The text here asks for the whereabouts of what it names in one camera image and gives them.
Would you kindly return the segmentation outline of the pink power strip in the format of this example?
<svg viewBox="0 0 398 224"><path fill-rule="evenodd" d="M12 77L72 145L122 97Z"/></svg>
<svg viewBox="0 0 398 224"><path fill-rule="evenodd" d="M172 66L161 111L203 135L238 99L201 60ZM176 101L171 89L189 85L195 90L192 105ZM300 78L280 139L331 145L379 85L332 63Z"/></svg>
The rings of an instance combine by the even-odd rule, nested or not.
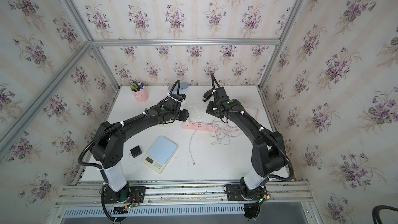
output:
<svg viewBox="0 0 398 224"><path fill-rule="evenodd" d="M211 123L201 123L196 121L184 122L181 124L181 127L185 130L198 130L198 131L208 131L215 133L219 130L217 126Z"/></svg>

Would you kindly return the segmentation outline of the blue cream kitchen scale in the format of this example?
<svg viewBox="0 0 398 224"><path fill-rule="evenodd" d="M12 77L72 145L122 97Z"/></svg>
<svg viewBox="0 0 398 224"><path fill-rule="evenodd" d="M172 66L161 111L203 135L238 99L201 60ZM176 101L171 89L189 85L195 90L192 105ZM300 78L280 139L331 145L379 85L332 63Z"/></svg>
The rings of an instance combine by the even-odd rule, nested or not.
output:
<svg viewBox="0 0 398 224"><path fill-rule="evenodd" d="M161 174L178 146L164 136L160 136L144 155L142 163L158 174Z"/></svg>

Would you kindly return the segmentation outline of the black power adapter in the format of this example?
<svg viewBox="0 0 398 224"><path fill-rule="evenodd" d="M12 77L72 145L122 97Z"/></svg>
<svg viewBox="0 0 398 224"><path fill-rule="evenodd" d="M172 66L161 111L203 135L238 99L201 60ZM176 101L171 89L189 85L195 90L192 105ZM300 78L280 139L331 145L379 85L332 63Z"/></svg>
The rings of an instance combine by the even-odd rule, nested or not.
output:
<svg viewBox="0 0 398 224"><path fill-rule="evenodd" d="M135 146L134 148L132 148L131 150L130 150L130 155L133 157L133 158L136 158L136 157L138 157L139 155L141 155L143 152L142 152L142 149L141 149L141 147L138 145L138 146Z"/></svg>

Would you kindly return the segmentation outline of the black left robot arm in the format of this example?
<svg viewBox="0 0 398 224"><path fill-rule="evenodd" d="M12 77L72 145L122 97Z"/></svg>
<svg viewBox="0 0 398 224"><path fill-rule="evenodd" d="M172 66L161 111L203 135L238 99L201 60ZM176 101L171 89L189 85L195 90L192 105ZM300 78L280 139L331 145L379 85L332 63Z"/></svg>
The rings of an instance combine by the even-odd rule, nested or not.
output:
<svg viewBox="0 0 398 224"><path fill-rule="evenodd" d="M176 81L167 93L167 97L135 117L113 124L108 121L103 122L93 140L79 155L78 164L97 168L105 185L113 192L126 191L129 183L120 163L124 143L134 135L156 125L174 121L185 122L188 119L189 112L183 107L186 95L180 93L180 85L181 82Z"/></svg>

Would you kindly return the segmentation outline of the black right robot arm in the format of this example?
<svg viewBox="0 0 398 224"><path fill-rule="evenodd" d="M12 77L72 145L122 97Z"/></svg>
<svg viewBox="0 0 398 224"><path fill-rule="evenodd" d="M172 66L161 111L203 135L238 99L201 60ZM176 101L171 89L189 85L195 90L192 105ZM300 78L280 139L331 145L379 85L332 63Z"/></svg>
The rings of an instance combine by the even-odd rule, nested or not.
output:
<svg viewBox="0 0 398 224"><path fill-rule="evenodd" d="M209 101L206 113L220 120L232 121L252 144L252 169L240 180L240 190L245 197L259 191L271 179L292 181L294 170L289 159L284 138L272 132L252 117L237 99L230 99L215 76L211 76L212 89L203 95Z"/></svg>

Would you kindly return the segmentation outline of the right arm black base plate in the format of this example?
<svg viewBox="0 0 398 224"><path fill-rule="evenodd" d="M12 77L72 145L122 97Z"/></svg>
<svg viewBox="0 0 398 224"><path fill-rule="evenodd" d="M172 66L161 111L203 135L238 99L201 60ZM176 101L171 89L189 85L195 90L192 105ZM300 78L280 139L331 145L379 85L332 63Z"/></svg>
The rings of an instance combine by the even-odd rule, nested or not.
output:
<svg viewBox="0 0 398 224"><path fill-rule="evenodd" d="M270 199L265 187L248 189L243 184L225 184L223 187L228 201L256 201L264 202Z"/></svg>

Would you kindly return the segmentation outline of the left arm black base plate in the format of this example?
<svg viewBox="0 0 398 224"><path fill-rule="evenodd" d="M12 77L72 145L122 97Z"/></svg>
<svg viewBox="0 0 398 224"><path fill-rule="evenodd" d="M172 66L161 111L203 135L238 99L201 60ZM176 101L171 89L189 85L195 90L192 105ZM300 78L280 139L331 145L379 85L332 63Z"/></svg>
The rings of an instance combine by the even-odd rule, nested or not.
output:
<svg viewBox="0 0 398 224"><path fill-rule="evenodd" d="M146 189L145 186L124 187L119 192L115 192L109 186L105 186L102 193L102 202L105 204L143 203Z"/></svg>

